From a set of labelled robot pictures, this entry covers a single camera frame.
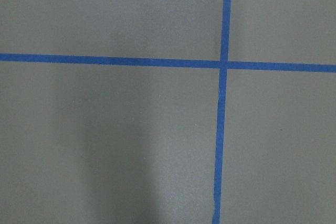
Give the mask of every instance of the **gray floor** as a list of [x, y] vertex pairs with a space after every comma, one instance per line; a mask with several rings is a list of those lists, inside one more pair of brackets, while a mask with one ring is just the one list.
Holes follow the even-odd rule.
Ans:
[[[219, 60], [223, 0], [1, 0], [0, 53]], [[232, 0], [229, 60], [336, 64], [334, 0]], [[335, 224], [334, 73], [229, 70], [221, 224]], [[210, 224], [218, 70], [0, 61], [0, 223]]]

